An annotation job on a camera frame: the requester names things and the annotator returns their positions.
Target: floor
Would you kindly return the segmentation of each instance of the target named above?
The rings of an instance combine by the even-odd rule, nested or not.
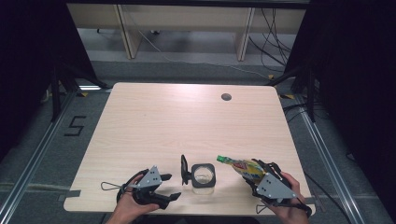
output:
[[[283,69],[280,63],[275,62],[269,56],[262,56],[251,43],[247,47],[245,60],[238,62],[233,45],[233,34],[229,33],[160,31],[158,35],[154,35],[146,31],[144,34],[151,44],[143,41],[136,58],[129,60],[126,58],[119,31],[100,30],[99,33],[93,29],[78,31],[97,76],[108,83],[120,80],[137,81],[142,78],[146,80],[144,78],[147,77],[139,75],[120,76],[120,74],[128,73],[130,69],[141,69],[142,74],[149,77],[152,74],[156,76],[158,72],[165,70],[171,71],[169,73],[183,74],[189,71],[192,73],[191,69],[195,67],[204,68],[202,71],[221,71],[221,73],[224,73],[224,69],[229,69],[227,70],[230,74],[228,81],[232,81],[232,77],[236,76],[237,78],[246,77],[247,82],[244,84],[265,83],[269,75],[279,76]],[[252,35],[251,38],[259,46],[264,42],[264,35],[261,34]],[[284,45],[292,48],[295,35],[279,35],[278,38]],[[277,47],[266,45],[265,50],[282,62]],[[175,61],[178,62],[177,68],[173,66]],[[264,66],[279,71],[272,71]],[[91,85],[84,80],[80,80],[80,83]],[[298,102],[297,96],[295,96],[297,99],[288,99],[286,96],[291,93],[291,83],[292,80],[287,80],[277,87],[284,107]],[[37,167],[32,170],[33,175],[28,181],[29,185],[23,190],[24,194],[17,202],[18,206],[15,211],[12,211],[13,216],[8,221],[9,223],[104,223],[108,219],[109,214],[71,214],[63,210],[64,196],[73,181],[107,97],[106,91],[89,91],[88,96],[73,97],[63,120],[59,121],[59,127],[54,129],[56,132],[49,140],[50,146],[38,161]],[[330,151],[336,170],[340,171],[342,181],[357,205],[358,215],[361,215],[361,219],[357,218],[357,221],[352,221],[352,223],[392,223],[359,166],[346,157],[347,148],[330,118],[327,117],[326,111],[320,105],[316,105],[315,109],[317,116],[315,125],[324,139],[326,148]],[[13,148],[0,164],[0,203],[6,201],[13,184],[19,181],[20,176],[25,172],[26,164],[35,154],[37,146],[41,145],[40,141],[51,125],[48,120],[50,113],[49,100],[43,103],[37,111],[21,143]],[[69,129],[71,120],[78,115],[86,117],[79,121],[84,126],[84,132],[81,132],[78,138],[67,138],[65,134],[73,132]],[[287,111],[286,117],[304,170],[313,176],[314,180],[341,204],[341,207],[345,206],[342,202],[343,196],[340,195],[335,183],[337,180],[332,179],[334,170],[329,170],[329,167],[324,164],[318,145],[312,139],[311,132],[308,131],[309,125],[304,117],[304,109],[297,107]],[[311,217],[312,223],[347,223],[347,219],[320,187],[309,179],[308,185],[312,194],[317,195],[317,213]],[[260,223],[279,223],[275,217],[257,217],[257,219]],[[173,223],[185,221],[186,218],[182,218]]]

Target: gray carpet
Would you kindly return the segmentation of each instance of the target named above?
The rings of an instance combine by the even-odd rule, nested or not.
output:
[[[266,79],[256,74],[208,64],[92,62],[92,65],[97,76],[110,85],[120,81],[235,85],[262,85],[267,83]],[[260,72],[266,76],[268,74],[279,76],[280,74],[265,70],[261,66],[240,66],[239,68]],[[276,87],[279,94],[290,93],[291,83],[292,79],[279,84]],[[65,189],[72,184],[108,95],[108,93],[91,92],[86,97],[76,97],[74,99],[66,111],[64,120],[47,154],[37,169],[30,188],[23,195],[10,223],[101,223],[106,221],[108,214],[104,216],[104,214],[81,214],[64,211],[62,195],[65,194]],[[283,106],[294,105],[296,101],[282,99],[281,104]],[[367,223],[392,223],[359,166],[354,161],[347,159],[347,148],[333,127],[331,120],[327,117],[326,112],[320,110],[320,105],[316,106],[315,109],[317,125],[322,137],[338,168],[342,171],[352,194],[356,196]],[[1,185],[1,200],[4,200],[7,196],[9,187],[7,188],[6,183],[13,183],[18,179],[24,165],[38,145],[40,137],[44,134],[50,122],[50,113],[51,102],[49,101],[43,104],[37,112],[37,116],[26,129],[26,134],[21,143],[13,148],[0,164],[0,183],[3,184]],[[339,201],[315,144],[301,115],[298,115],[298,113],[298,109],[291,110],[287,114],[287,119],[291,119],[289,122],[290,131],[302,166],[336,201]],[[85,119],[75,120],[76,125],[82,125],[84,128],[79,136],[65,136],[68,133],[78,132],[76,129],[69,128],[74,116],[85,117]],[[325,211],[317,209],[317,212],[311,217],[311,223],[347,223],[338,208],[314,183],[308,180],[308,185],[311,192],[318,193],[325,208]],[[276,217],[261,217],[259,221],[261,223],[279,223]]]

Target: human hand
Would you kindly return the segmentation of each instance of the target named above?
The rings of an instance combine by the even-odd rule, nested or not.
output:
[[[138,175],[130,183],[136,183],[143,175]],[[159,209],[160,206],[155,203],[141,205],[134,201],[131,191],[125,191],[120,197],[113,214],[107,224],[127,224],[137,217]]]
[[[300,192],[300,183],[294,179],[290,174],[281,172],[281,174],[289,181],[291,184],[291,190],[293,190],[297,197],[302,203],[305,203],[305,197]],[[290,203],[297,204],[300,203],[296,198],[291,199]],[[302,209],[296,207],[275,207],[273,205],[268,205],[268,208],[275,213],[277,217],[280,218],[283,224],[307,224],[309,223],[306,212]]]

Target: person's arm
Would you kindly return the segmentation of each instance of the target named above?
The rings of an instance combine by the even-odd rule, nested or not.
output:
[[[142,177],[143,175],[137,176],[131,181],[131,183],[135,183]],[[128,224],[134,221],[139,216],[155,211],[159,208],[160,206],[155,203],[146,205],[138,204],[134,201],[134,197],[132,197],[132,192],[126,191],[122,194],[116,208],[114,209],[113,214],[107,221],[107,224]]]
[[[291,184],[291,190],[293,190],[300,201],[305,203],[305,197],[300,192],[300,183],[294,179],[291,175],[282,172],[281,173]],[[291,203],[300,203],[297,199],[290,200]],[[308,224],[308,217],[306,216],[306,212],[302,209],[298,209],[295,207],[275,207],[275,206],[268,206],[277,217],[280,218],[283,224]]]

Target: wooden table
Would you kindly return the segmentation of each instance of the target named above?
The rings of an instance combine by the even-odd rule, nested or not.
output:
[[[232,96],[230,101],[221,98]],[[212,163],[217,183],[213,194],[197,195],[191,182],[182,186],[180,156],[189,170]],[[257,216],[258,198],[244,179],[218,155],[276,162],[310,192],[288,124],[272,87],[118,83],[114,86],[64,208],[73,212],[112,212],[117,190],[103,191],[103,181],[121,185],[132,175],[157,165],[172,174],[157,193],[182,192],[166,210],[153,214]],[[272,215],[265,209],[261,215]]]

